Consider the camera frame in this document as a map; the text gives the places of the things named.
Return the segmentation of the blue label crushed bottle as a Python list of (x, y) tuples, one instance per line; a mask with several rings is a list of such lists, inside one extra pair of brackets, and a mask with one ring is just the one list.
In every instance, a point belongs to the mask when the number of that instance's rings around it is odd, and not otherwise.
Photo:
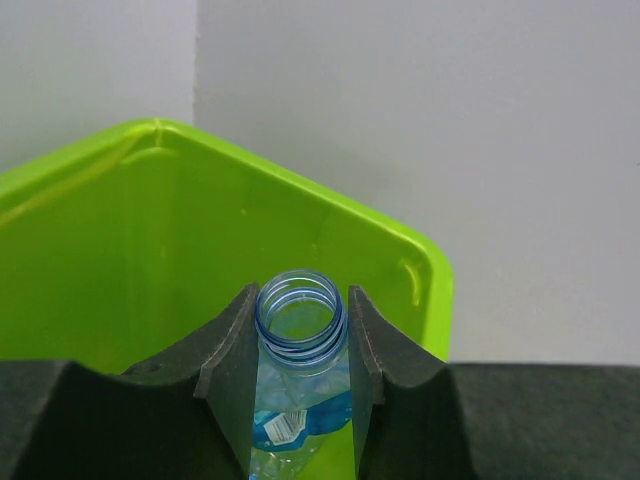
[(325, 274), (294, 269), (260, 290), (249, 476), (293, 479), (352, 418), (348, 311)]

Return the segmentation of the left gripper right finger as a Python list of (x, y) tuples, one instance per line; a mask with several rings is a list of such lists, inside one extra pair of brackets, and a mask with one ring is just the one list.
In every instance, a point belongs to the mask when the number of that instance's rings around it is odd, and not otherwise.
[(360, 479), (635, 479), (635, 366), (444, 362), (349, 290)]

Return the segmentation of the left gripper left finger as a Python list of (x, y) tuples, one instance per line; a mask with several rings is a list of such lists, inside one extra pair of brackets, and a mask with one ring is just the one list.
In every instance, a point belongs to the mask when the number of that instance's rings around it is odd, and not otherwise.
[(5, 479), (245, 479), (257, 374), (245, 286), (216, 318), (121, 374), (1, 365)]

